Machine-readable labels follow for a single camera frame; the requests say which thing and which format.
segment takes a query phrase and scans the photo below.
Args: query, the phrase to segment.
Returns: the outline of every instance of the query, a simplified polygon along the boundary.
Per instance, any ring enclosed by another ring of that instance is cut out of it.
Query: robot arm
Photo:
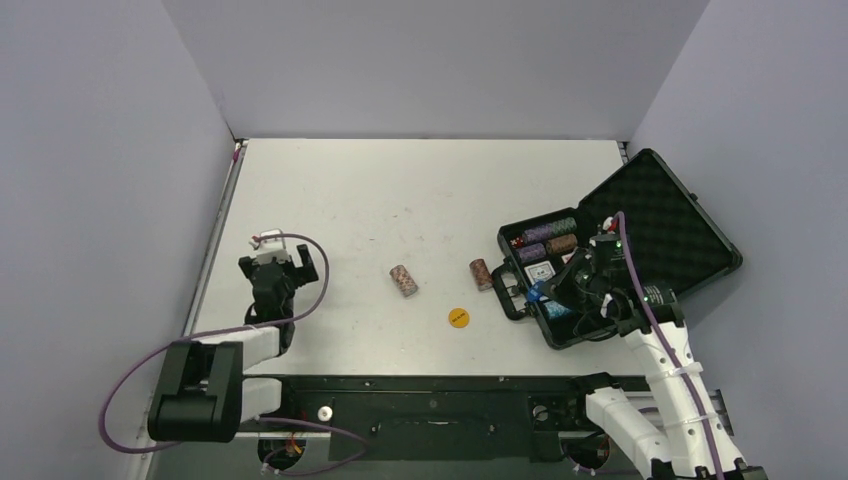
[[[318,279],[306,245],[297,248],[301,259],[297,267],[281,235],[272,230],[252,237],[256,256],[239,260],[253,289],[247,325],[291,318],[295,290]],[[294,324],[281,323],[173,342],[151,404],[150,438],[229,442],[242,422],[279,410],[282,383],[273,378],[245,379],[244,372],[284,354],[293,335]]]
[[[615,231],[619,221],[621,234]],[[646,479],[766,479],[761,468],[747,466],[718,421],[674,292],[663,283],[639,283],[622,214],[605,225],[588,249],[534,289],[614,326],[645,373],[664,432],[612,385],[587,392],[587,417],[621,446]]]

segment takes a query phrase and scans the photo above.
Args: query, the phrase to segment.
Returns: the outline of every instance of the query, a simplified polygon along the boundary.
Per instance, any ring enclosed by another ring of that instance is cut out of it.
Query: foam case lining
[[[504,264],[495,269],[495,291],[507,317],[519,320],[534,316],[551,348],[562,349],[583,338],[611,331],[612,324],[575,337],[573,319],[552,320],[540,302],[515,308],[512,297],[526,294],[532,286],[523,264],[510,245],[510,239],[528,228],[571,217],[577,221],[578,245],[586,247],[604,219],[618,211],[627,218],[627,231],[633,259],[644,282],[663,280],[679,298],[685,297],[716,278],[736,270],[742,256],[719,230],[665,161],[653,150],[640,151],[605,182],[583,198],[576,208],[565,208],[528,220],[505,225],[498,230],[498,245]],[[555,270],[564,265],[559,255],[551,255]],[[517,286],[507,288],[502,276],[512,274]]]

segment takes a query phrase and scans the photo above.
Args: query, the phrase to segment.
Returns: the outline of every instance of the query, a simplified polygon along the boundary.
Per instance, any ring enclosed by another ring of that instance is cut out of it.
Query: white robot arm
[[[747,465],[713,409],[674,292],[661,282],[640,282],[624,214],[604,227],[589,241],[590,248],[578,251],[560,273],[534,289],[584,315],[612,320],[642,367],[664,431],[614,386],[587,392],[587,417],[646,479],[767,479],[761,468]]]

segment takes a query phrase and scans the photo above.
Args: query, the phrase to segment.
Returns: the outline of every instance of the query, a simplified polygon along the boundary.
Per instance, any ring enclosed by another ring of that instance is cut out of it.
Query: gray wall
[[[712,0],[630,153],[657,150],[745,255],[687,305],[770,478],[845,478],[848,3]]]
[[[183,326],[232,138],[158,1],[4,2],[0,49],[0,469],[124,478],[99,404]]]
[[[236,136],[631,137],[707,0],[163,0]]]

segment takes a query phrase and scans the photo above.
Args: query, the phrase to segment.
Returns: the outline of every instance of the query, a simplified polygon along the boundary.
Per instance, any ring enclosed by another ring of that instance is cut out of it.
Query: yellow disc
[[[448,314],[448,321],[456,328],[465,328],[468,322],[471,321],[471,315],[464,308],[454,308]]]

